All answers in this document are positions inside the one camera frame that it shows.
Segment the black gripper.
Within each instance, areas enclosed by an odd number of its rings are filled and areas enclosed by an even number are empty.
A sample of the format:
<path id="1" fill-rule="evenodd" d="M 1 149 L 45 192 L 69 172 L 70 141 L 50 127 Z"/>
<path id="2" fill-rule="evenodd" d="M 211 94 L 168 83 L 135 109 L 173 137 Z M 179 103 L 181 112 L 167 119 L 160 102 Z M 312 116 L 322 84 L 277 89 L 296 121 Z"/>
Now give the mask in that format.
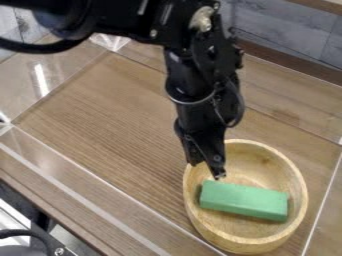
<path id="1" fill-rule="evenodd" d="M 243 50 L 225 33 L 223 22 L 211 21 L 203 32 L 188 29 L 179 48 L 163 49 L 167 68 L 165 91 L 176 108 L 175 134 L 187 163 L 204 162 L 212 178 L 225 176 L 225 130 L 240 122 L 244 102 L 236 71 Z"/>

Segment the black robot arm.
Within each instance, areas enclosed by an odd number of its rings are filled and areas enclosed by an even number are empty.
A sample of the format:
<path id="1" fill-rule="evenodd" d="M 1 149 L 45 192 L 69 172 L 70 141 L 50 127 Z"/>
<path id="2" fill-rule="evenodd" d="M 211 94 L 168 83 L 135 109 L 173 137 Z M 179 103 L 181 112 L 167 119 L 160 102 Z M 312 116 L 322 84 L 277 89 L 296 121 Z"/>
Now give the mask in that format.
<path id="1" fill-rule="evenodd" d="M 243 50 L 224 29 L 220 0 L 0 0 L 32 12 L 58 40 L 28 44 L 0 36 L 0 48 L 53 54 L 98 33 L 163 48 L 165 91 L 176 107 L 175 132 L 187 162 L 225 176 L 225 130 L 240 122 L 244 101 L 236 71 Z"/>

